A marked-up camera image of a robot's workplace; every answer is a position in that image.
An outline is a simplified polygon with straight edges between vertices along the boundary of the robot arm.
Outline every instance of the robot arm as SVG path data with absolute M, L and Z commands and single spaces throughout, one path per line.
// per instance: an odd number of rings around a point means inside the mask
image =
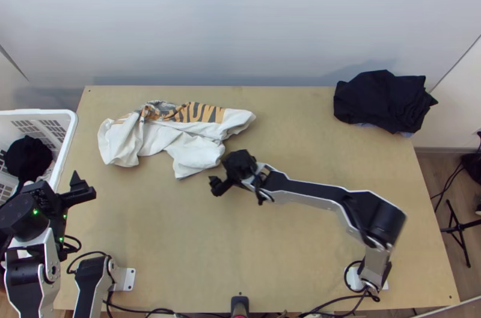
M 74 172 L 70 192 L 56 194 L 42 181 L 24 186 L 0 208 L 0 231 L 11 239 L 5 252 L 4 283 L 20 318 L 54 317 L 60 262 L 78 251 L 64 243 L 68 210 L 95 197 L 95 189 Z M 132 290 L 135 279 L 134 269 L 118 267 L 109 255 L 84 259 L 72 273 L 79 289 L 75 318 L 100 317 L 107 291 Z
M 210 177 L 211 191 L 220 196 L 236 185 L 264 201 L 296 202 L 332 210 L 346 231 L 366 246 L 361 266 L 348 280 L 352 288 L 365 287 L 377 295 L 391 269 L 390 256 L 406 215 L 395 205 L 370 191 L 349 191 L 340 186 L 292 180 L 268 164 L 256 162 L 247 150 L 230 153 L 222 162 L 227 179 Z

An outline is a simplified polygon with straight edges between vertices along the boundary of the wooden floor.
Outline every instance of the wooden floor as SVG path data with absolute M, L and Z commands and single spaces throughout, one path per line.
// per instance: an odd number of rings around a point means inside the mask
M 419 164 L 424 175 L 427 189 L 431 195 L 437 194 L 442 190 L 444 183 L 449 175 L 453 172 L 459 163 L 458 154 L 434 154 L 434 153 L 420 153 L 418 154 Z M 471 180 L 469 175 L 463 171 L 461 172 L 452 187 L 445 194 L 448 198 L 458 218 L 461 222 L 470 222 L 479 218 L 474 214 L 474 208 L 480 203 L 481 186 Z M 438 222 L 440 227 L 446 227 L 449 223 L 449 211 L 445 203 L 443 203 L 437 212 Z M 462 301 L 481 295 L 481 226 L 474 227 L 465 231 L 465 240 L 471 258 L 472 268 L 466 267 L 464 255 L 461 248 L 449 236 L 444 234 L 444 244 L 451 263 L 456 285 L 458 287 L 459 297 Z M 416 309 L 417 314 L 425 313 L 431 309 Z M 189 314 L 192 318 L 207 318 L 203 314 Z M 270 314 L 269 318 L 276 317 L 276 314 Z M 290 313 L 290 317 L 295 317 L 296 313 Z M 407 318 L 415 316 L 413 309 L 402 310 L 388 310 L 388 311 L 358 311 L 357 317 L 368 318 Z M 0 317 L 2 318 L 16 318 L 17 314 L 10 307 L 10 304 L 4 296 L 0 293 Z M 133 313 L 114 313 L 116 318 L 139 318 L 140 314 Z M 254 318 L 259 318 L 260 314 L 255 314 Z M 461 307 L 453 308 L 444 312 L 436 313 L 432 318 L 478 318 L 481 317 L 481 299 L 479 301 L 465 304 Z M 71 311 L 56 311 L 55 318 L 72 318 Z M 102 313 L 102 318 L 107 318 L 105 313 Z

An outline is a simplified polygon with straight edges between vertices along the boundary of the white t-shirt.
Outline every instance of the white t-shirt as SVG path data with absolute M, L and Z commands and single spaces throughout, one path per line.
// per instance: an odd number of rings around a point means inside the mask
M 243 131 L 255 118 L 247 110 L 154 100 L 100 125 L 100 155 L 106 164 L 133 167 L 139 164 L 138 156 L 165 150 L 174 158 L 175 177 L 181 179 L 217 166 L 225 150 L 222 140 Z

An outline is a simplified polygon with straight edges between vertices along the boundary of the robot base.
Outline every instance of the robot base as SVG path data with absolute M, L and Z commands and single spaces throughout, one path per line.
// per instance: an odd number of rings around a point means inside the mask
M 357 274 L 357 269 L 358 267 L 350 267 L 348 270 L 348 274 L 346 276 L 346 280 L 348 281 L 348 284 L 351 286 L 352 289 L 354 290 L 361 290 L 364 288 L 363 282 L 359 279 L 359 275 Z M 382 287 L 382 290 L 388 290 L 389 285 L 387 284 L 387 281 L 384 282 L 384 286 Z

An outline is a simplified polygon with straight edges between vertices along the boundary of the white wall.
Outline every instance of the white wall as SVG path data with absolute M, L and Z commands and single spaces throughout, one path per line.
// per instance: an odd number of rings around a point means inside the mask
M 439 83 L 423 127 L 413 137 L 416 147 L 477 148 L 481 130 L 481 39 Z
M 32 83 L 66 89 L 75 108 L 85 84 L 334 85 L 389 69 L 430 88 L 479 34 L 481 5 L 0 0 L 0 16 L 0 43 Z
M 20 101 L 17 96 L 22 89 L 28 89 L 28 81 L 0 53 L 0 110 L 20 109 L 27 101 Z

